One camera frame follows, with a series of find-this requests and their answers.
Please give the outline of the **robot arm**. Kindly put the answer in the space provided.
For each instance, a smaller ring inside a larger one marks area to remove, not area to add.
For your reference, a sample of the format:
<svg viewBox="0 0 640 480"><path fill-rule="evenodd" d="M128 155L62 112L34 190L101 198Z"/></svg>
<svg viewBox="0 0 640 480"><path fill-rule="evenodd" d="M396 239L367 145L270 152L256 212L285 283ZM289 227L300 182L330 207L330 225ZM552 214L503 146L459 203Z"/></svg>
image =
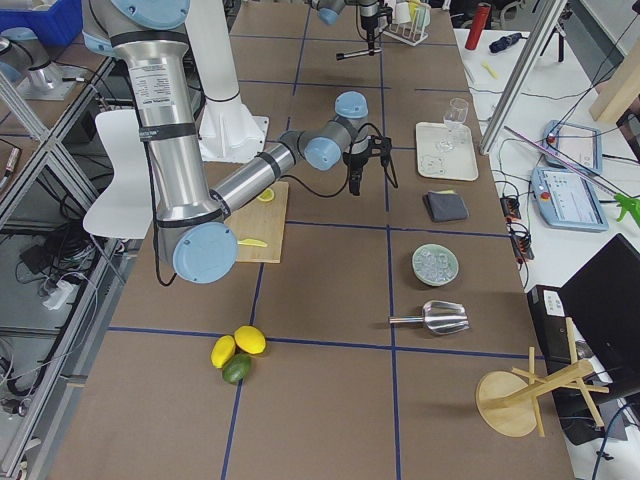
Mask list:
<svg viewBox="0 0 640 480"><path fill-rule="evenodd" d="M221 1L192 1L186 30L205 99L199 146L205 161L247 163L263 150L269 119L243 103Z"/></svg>

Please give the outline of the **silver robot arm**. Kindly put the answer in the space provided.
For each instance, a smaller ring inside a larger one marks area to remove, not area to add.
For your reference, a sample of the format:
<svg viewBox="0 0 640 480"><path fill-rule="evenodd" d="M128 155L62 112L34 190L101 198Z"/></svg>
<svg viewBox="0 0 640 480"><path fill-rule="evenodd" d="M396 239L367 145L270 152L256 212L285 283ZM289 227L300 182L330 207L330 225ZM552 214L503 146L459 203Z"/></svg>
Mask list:
<svg viewBox="0 0 640 480"><path fill-rule="evenodd" d="M300 161L321 171L345 164L352 194L371 158L394 176L391 141L356 91L337 97L321 128L290 130L262 147L267 119L241 99L221 2L86 1L82 14L86 46L127 66L149 172L154 254L177 277L206 284L226 275L238 250L226 219Z"/></svg>

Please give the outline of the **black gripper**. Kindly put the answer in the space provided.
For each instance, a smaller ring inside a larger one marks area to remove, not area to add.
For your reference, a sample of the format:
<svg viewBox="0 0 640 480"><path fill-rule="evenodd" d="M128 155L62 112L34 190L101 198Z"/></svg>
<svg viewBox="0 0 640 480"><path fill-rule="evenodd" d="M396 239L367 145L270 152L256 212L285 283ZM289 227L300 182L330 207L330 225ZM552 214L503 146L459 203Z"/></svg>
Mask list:
<svg viewBox="0 0 640 480"><path fill-rule="evenodd" d="M374 50L380 20L385 19L387 23L390 23L392 21L393 8L383 0L357 0L356 5L358 7L360 26L366 34L367 49Z"/></svg>
<svg viewBox="0 0 640 480"><path fill-rule="evenodd" d="M364 167L371 158L377 157L380 160L385 177L393 183L391 150L392 142L389 137L374 135L367 138L366 146L362 151L357 153L348 151L342 155L343 162L347 166L347 183L352 195L360 195Z"/></svg>

